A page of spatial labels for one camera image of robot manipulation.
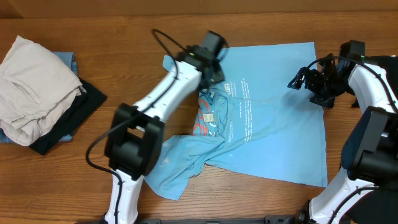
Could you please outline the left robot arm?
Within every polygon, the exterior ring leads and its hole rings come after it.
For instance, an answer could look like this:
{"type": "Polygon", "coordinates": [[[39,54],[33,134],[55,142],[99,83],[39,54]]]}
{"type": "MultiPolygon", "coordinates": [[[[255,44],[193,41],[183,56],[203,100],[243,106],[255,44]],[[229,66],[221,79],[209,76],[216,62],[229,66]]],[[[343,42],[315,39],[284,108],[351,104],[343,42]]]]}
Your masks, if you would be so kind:
{"type": "Polygon", "coordinates": [[[227,45],[209,30],[201,44],[183,47],[171,58],[168,73],[148,95],[133,105],[119,105],[106,135],[113,186],[101,223],[136,222],[142,183],[160,156],[167,120],[188,95],[224,80],[220,52],[227,45]]]}

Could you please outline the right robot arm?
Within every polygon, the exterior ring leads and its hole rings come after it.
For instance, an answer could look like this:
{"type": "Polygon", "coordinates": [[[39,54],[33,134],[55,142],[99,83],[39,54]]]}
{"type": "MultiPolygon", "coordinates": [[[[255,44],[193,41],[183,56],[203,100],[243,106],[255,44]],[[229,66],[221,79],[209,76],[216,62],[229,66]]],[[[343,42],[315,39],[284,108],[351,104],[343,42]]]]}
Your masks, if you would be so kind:
{"type": "Polygon", "coordinates": [[[296,215],[266,216],[266,223],[349,223],[348,212],[371,192],[397,181],[397,57],[365,55],[365,43],[350,40],[337,56],[329,54],[302,67],[288,87],[306,88],[310,102],[331,109],[344,93],[356,97],[361,118],[341,152],[335,178],[296,215]]]}

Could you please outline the light blue printed t-shirt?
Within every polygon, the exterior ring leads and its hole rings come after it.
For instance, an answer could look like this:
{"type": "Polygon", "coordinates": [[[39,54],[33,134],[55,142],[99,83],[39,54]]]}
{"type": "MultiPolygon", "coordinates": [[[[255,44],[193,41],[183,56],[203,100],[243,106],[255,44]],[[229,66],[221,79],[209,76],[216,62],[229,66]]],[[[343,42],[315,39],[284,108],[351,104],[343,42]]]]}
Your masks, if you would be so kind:
{"type": "Polygon", "coordinates": [[[193,132],[163,143],[149,187],[178,200],[205,165],[326,187],[323,109],[287,86],[315,58],[312,42],[230,48],[225,80],[199,92],[193,132]]]}

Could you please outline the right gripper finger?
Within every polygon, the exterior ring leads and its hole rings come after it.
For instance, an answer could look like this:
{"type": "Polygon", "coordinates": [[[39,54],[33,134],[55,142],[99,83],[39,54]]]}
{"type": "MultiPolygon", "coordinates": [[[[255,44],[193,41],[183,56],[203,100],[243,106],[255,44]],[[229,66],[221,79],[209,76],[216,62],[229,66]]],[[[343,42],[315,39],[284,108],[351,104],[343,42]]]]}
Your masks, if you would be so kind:
{"type": "Polygon", "coordinates": [[[306,67],[302,67],[296,74],[296,76],[288,83],[287,87],[294,89],[294,90],[300,90],[302,87],[302,84],[305,79],[305,72],[307,71],[306,67]]]}
{"type": "Polygon", "coordinates": [[[321,98],[318,95],[313,95],[310,98],[310,102],[319,105],[325,109],[332,109],[334,107],[335,99],[334,98],[326,99],[326,98],[321,98]]]}

